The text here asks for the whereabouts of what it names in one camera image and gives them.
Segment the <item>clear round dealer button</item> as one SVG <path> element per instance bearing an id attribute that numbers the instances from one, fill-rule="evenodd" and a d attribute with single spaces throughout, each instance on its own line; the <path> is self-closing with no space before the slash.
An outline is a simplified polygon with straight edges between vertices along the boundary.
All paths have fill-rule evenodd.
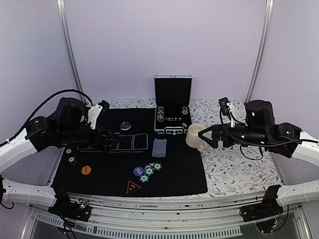
<path id="1" fill-rule="evenodd" d="M 122 122 L 122 123 L 120 124 L 120 129 L 123 130 L 123 131 L 127 131 L 127 130 L 129 130 L 130 128 L 131 128 L 131 124 L 130 124 L 129 122 L 127 122 L 127 121 Z"/>

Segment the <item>orange big blind button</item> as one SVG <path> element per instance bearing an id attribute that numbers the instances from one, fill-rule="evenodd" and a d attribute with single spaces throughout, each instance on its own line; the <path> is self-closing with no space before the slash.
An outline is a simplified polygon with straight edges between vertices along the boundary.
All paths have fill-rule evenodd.
<path id="1" fill-rule="evenodd" d="M 91 173 L 91 171 L 92 171 L 92 168 L 90 166 L 88 166 L 88 165 L 83 166 L 82 169 L 81 169 L 81 173 L 83 175 L 89 175 Z"/>

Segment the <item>purple small blind button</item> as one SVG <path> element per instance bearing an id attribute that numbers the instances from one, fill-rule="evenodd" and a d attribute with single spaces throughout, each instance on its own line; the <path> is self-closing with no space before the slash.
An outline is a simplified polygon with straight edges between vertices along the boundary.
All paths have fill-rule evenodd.
<path id="1" fill-rule="evenodd" d="M 144 175 L 144 169 L 142 168 L 142 167 L 136 167 L 134 170 L 133 170 L 133 174 L 135 175 L 135 176 L 138 176 L 138 177 L 140 177 L 140 176 L 142 176 L 142 175 Z"/>

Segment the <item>dark green poker chip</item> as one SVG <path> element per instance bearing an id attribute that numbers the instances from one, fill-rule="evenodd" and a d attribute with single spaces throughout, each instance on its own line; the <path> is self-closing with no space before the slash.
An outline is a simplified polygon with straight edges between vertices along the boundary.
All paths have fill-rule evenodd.
<path id="1" fill-rule="evenodd" d="M 72 149 L 71 148 L 65 149 L 65 153 L 68 154 L 68 155 L 71 154 L 72 153 Z"/>

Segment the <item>red brown poker chip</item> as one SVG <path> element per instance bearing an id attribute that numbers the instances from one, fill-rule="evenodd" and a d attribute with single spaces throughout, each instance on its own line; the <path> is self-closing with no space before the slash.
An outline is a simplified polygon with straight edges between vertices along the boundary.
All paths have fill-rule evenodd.
<path id="1" fill-rule="evenodd" d="M 76 166 L 77 165 L 77 160 L 75 157 L 69 157 L 68 158 L 68 163 L 71 165 L 71 166 Z"/>

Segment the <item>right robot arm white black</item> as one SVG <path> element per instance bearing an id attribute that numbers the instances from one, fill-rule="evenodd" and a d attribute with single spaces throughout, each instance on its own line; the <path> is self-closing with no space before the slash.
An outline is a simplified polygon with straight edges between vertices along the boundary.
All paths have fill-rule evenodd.
<path id="1" fill-rule="evenodd" d="M 245 123 L 234 119 L 227 98 L 221 98 L 219 105 L 220 116 L 227 116 L 231 122 L 222 122 L 198 133 L 198 137 L 212 148 L 217 148 L 219 141 L 224 148 L 235 144 L 240 147 L 255 146 L 260 150 L 318 166 L 319 141 L 291 123 L 276 124 L 271 102 L 253 100 L 246 103 Z M 318 180 L 289 186 L 273 185 L 266 190 L 262 202 L 257 205 L 257 211 L 260 216 L 268 217 L 274 211 L 280 211 L 283 206 L 315 201 L 318 198 Z"/>

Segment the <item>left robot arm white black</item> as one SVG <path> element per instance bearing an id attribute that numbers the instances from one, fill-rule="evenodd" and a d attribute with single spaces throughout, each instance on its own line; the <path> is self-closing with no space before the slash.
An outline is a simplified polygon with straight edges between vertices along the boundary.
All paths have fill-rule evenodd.
<path id="1" fill-rule="evenodd" d="M 117 137 L 99 124 L 109 107 L 105 100 L 88 106 L 76 98 L 63 97 L 47 117 L 36 117 L 32 112 L 18 132 L 1 143 L 0 170 L 5 171 L 21 159 L 51 146 L 91 146 L 101 152 L 109 150 Z M 63 216 L 74 212 L 74 205 L 63 189 L 21 184 L 5 178 L 0 179 L 0 201 L 55 207 Z"/>

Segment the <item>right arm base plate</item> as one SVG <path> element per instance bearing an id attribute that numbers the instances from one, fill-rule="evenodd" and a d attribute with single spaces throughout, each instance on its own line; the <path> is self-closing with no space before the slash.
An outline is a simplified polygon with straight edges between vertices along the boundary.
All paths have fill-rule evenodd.
<path id="1" fill-rule="evenodd" d="M 244 222 L 250 222 L 280 215 L 283 211 L 283 207 L 279 206 L 276 200 L 263 200 L 260 203 L 241 207 L 239 215 Z"/>

